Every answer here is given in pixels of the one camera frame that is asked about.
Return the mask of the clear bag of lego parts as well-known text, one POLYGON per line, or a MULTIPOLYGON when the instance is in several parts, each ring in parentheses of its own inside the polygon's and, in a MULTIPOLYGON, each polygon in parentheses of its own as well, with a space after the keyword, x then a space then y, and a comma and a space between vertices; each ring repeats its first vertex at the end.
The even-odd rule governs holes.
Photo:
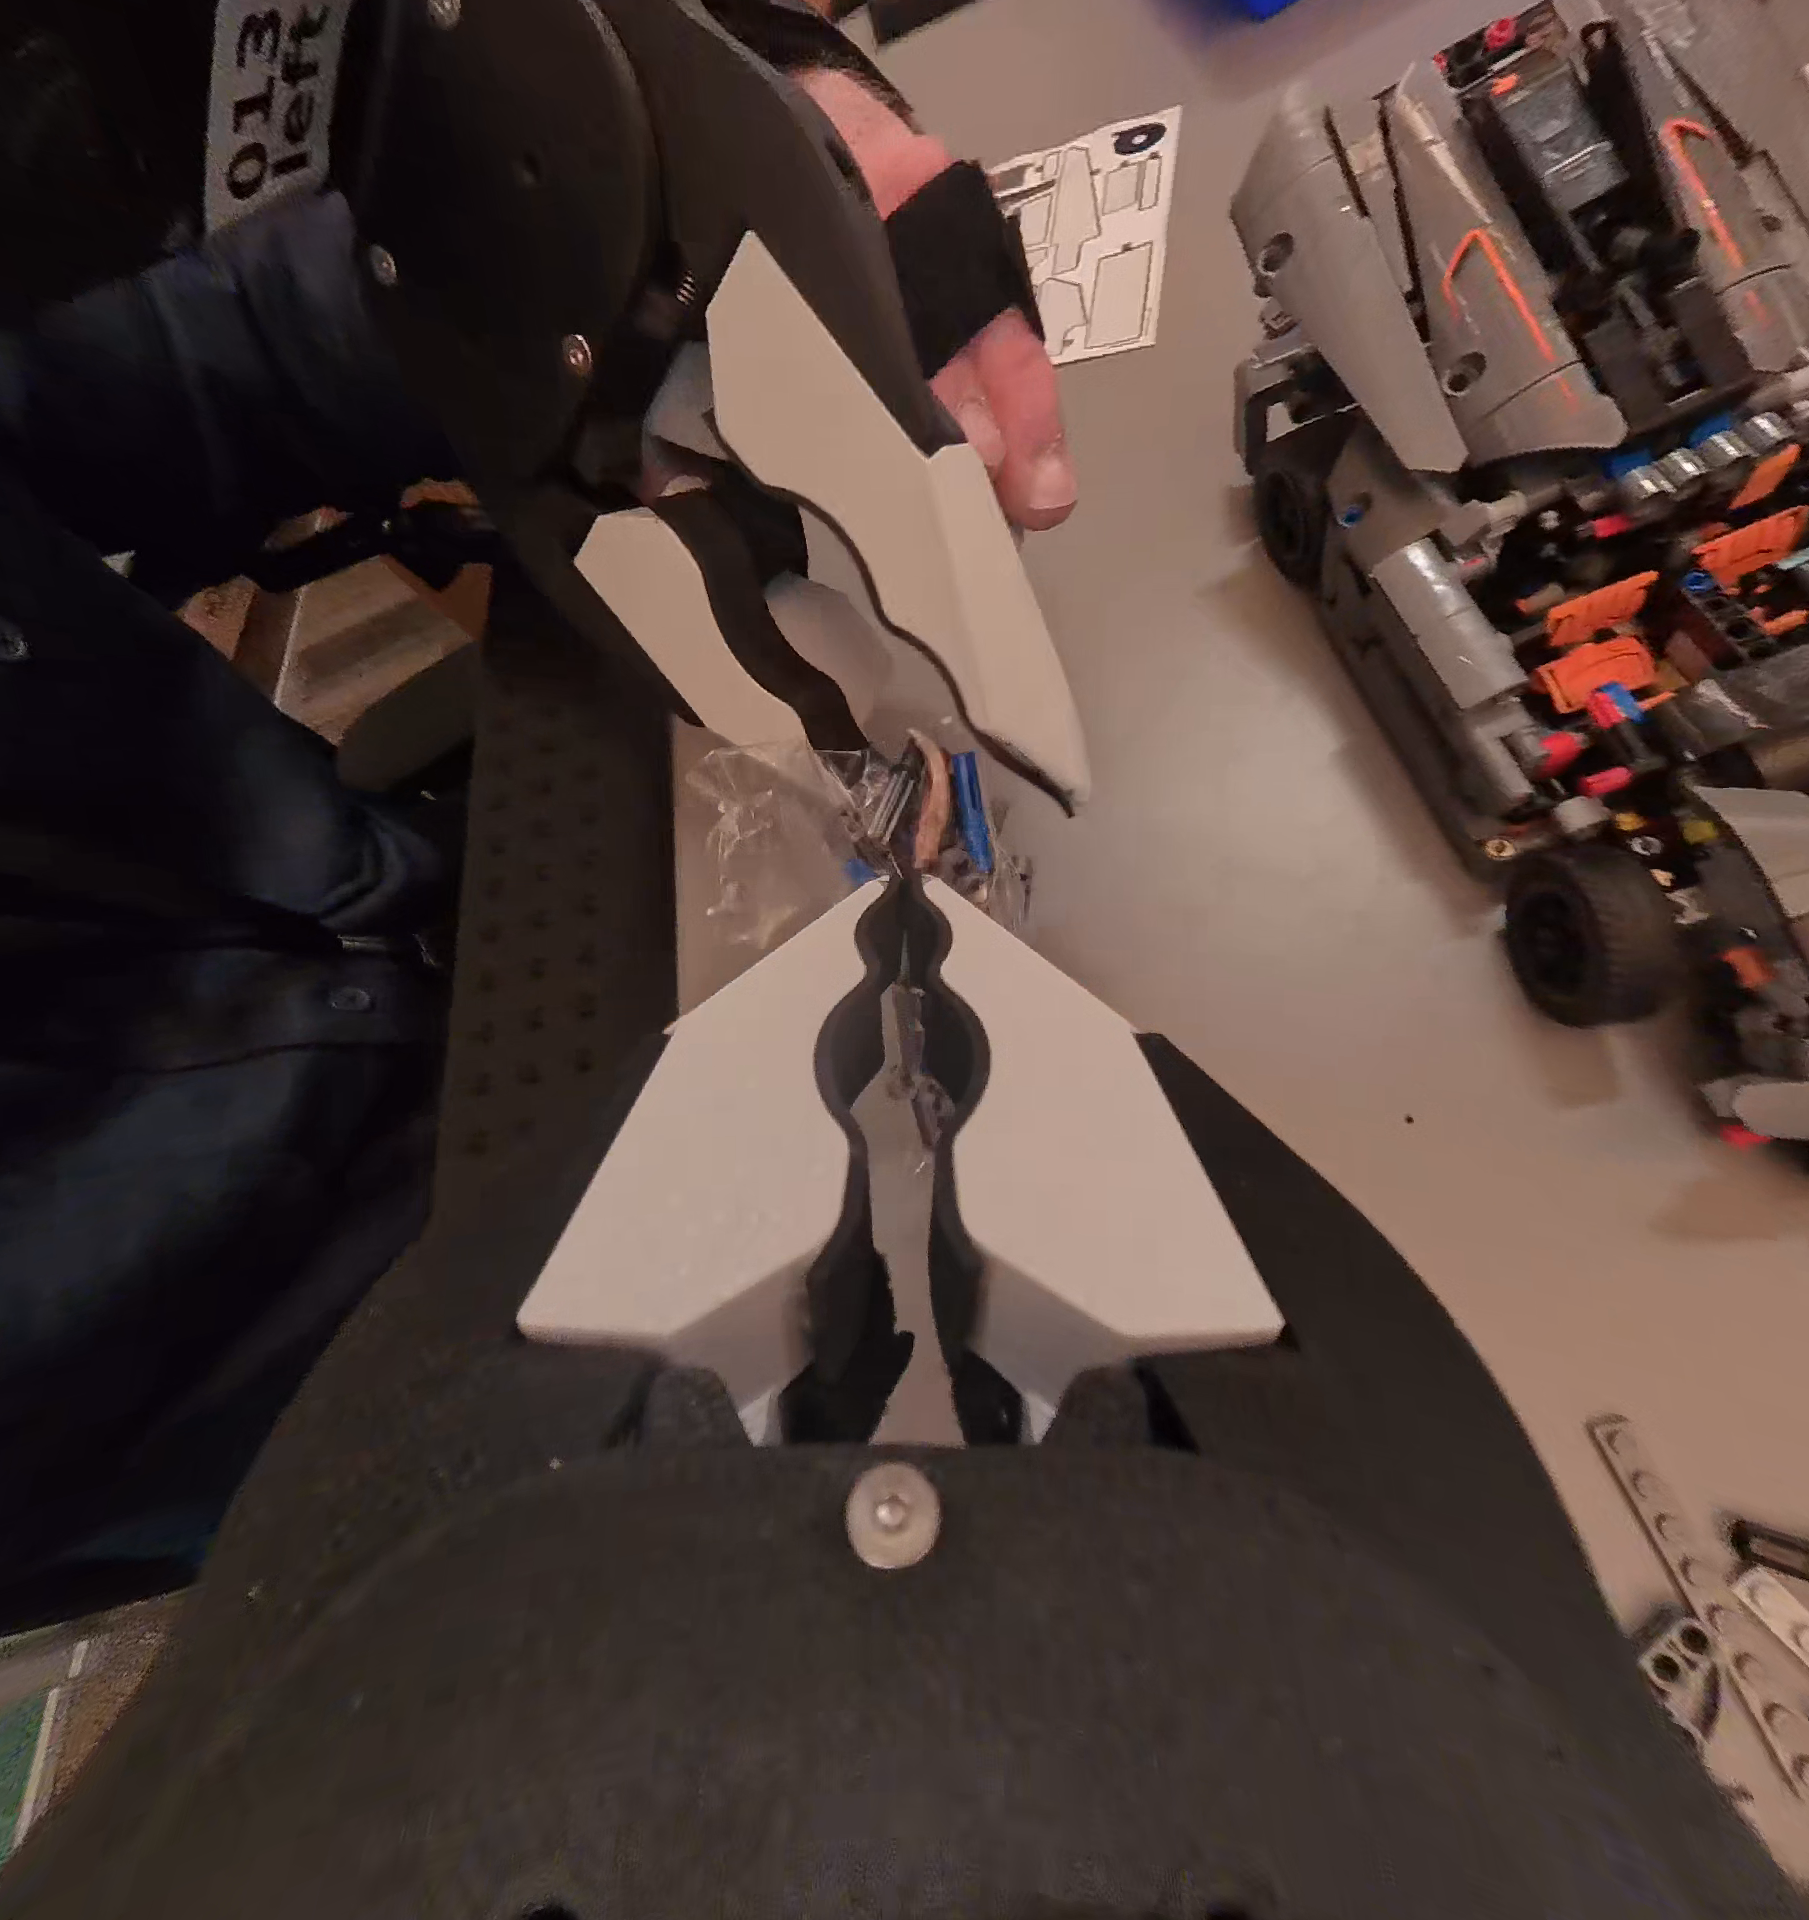
POLYGON ((1028 927, 1030 859, 982 757, 926 731, 880 746, 731 746, 671 734, 678 1003, 697 1009, 861 887, 936 879, 1013 934, 1028 927))

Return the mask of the lego sticker sheet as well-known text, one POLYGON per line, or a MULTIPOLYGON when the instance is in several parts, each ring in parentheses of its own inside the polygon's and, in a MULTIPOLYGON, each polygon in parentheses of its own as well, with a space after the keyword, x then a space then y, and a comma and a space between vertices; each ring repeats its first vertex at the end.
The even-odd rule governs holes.
POLYGON ((1157 109, 988 168, 1056 368, 1157 343, 1180 120, 1157 109))

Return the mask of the pile of grey lego plates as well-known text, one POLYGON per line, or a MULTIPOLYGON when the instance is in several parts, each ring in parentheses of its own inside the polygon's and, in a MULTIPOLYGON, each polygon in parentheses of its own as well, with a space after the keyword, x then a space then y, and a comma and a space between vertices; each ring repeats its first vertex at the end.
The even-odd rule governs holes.
POLYGON ((1623 1415, 1597 1413, 1587 1431, 1679 1607, 1640 1647, 1638 1675, 1702 1754, 1741 1710, 1781 1783, 1809 1804, 1809 1601, 1794 1577, 1809 1544, 1755 1533, 1759 1553, 1729 1562, 1623 1415))

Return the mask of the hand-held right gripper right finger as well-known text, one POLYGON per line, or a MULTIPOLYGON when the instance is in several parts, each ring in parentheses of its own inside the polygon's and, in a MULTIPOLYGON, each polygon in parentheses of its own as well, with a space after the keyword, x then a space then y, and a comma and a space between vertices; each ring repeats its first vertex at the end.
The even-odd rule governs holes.
POLYGON ((968 1446, 1038 1437, 1091 1372, 1276 1346, 1276 1298, 1125 1018, 936 880, 913 887, 913 991, 968 1446))

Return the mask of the person's navy shirt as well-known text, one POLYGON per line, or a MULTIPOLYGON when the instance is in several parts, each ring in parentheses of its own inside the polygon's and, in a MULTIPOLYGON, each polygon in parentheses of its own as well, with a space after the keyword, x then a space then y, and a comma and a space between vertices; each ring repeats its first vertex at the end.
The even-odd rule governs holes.
POLYGON ((189 1562, 418 1228, 453 895, 0 466, 0 1634, 189 1562))

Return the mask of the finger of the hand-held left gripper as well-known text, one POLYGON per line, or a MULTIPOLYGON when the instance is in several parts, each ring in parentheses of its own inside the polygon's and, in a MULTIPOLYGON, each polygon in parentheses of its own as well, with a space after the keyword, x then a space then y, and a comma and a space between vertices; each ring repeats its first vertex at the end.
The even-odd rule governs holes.
POLYGON ((977 450, 920 446, 755 231, 707 309, 707 343, 720 442, 835 530, 877 624, 940 673, 980 745, 1079 809, 1078 700, 977 450))
POLYGON ((576 568, 691 724, 738 749, 869 750, 892 661, 850 597, 812 577, 795 509, 668 492, 599 518, 576 568))

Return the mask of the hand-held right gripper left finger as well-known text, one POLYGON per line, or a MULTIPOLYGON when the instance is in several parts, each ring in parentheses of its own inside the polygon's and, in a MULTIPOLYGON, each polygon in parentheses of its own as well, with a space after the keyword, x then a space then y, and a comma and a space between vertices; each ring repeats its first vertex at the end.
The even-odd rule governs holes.
POLYGON ((854 1116, 902 954, 874 880, 666 1034, 517 1313, 718 1377, 781 1438, 865 1442, 913 1353, 854 1116))

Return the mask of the black perforated table edge strip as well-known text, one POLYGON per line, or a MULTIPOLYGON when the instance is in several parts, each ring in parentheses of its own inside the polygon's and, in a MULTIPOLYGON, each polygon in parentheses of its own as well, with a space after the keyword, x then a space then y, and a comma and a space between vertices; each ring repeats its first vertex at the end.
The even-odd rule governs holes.
POLYGON ((479 647, 428 1248, 510 1335, 678 1009, 671 713, 517 573, 479 647))

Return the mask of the person's left hand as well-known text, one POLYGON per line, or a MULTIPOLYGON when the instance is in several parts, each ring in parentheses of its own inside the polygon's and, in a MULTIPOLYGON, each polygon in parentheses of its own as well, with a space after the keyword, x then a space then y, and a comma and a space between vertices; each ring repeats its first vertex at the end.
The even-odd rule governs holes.
MULTIPOLYGON (((917 131, 863 80, 807 69, 798 84, 858 161, 881 217, 891 219, 934 182, 961 171, 931 134, 917 131)), ((1056 372, 1015 302, 982 324, 936 372, 931 387, 982 456, 1013 526, 1044 533, 1073 514, 1079 477, 1066 438, 1056 372)))

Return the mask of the grey lego car model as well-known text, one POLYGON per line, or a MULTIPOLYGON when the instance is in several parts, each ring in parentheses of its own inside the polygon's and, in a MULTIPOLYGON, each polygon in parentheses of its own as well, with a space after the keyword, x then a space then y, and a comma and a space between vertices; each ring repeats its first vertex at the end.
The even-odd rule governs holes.
POLYGON ((1229 204, 1260 541, 1529 1006, 1681 1009, 1809 1164, 1809 80, 1764 5, 1529 5, 1276 104, 1229 204))

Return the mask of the person's left forearm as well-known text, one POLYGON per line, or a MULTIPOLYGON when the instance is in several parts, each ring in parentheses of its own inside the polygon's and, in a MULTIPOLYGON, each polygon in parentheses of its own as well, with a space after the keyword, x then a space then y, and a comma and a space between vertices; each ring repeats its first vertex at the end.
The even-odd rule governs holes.
POLYGON ((325 192, 0 326, 0 577, 60 530, 193 595, 302 514, 456 479, 370 292, 325 192))

